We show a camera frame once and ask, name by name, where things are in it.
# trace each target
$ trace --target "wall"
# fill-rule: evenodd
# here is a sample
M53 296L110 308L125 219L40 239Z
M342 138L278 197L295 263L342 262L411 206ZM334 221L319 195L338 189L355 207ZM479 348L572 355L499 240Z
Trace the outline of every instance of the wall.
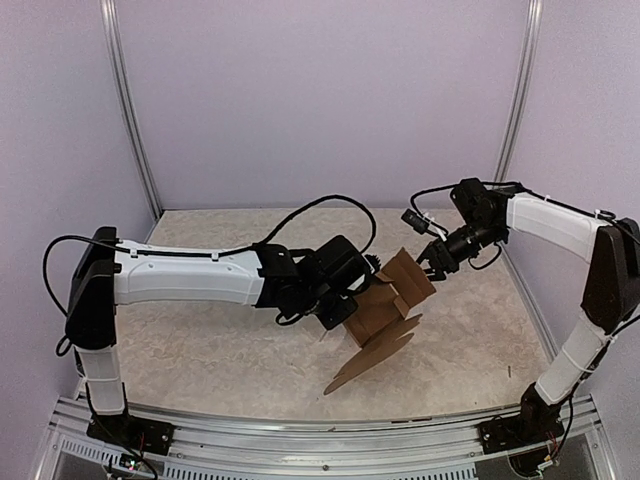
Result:
M545 0L540 43L509 173L540 193L640 220L640 4ZM514 235L509 252L559 344L587 266ZM640 328L614 345L587 388L625 479L640 472Z
M0 15L0 465L27 478L60 394L76 385L54 347L64 321L41 279L53 237L113 224L151 228L124 133L97 2L13 0ZM66 302L83 247L60 246L50 268Z
M527 7L120 2L131 89L164 205L296 205L340 192L404 206L421 188L491 178Z

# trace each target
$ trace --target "open cardboard box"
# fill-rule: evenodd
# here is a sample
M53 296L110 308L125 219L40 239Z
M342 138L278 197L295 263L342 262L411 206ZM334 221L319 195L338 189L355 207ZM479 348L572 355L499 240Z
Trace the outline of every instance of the open cardboard box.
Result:
M421 315L407 318L409 311L436 292L422 268L401 249L378 272L374 283L356 297L358 310L344 326L361 347L338 371L324 394L373 368L404 347Z

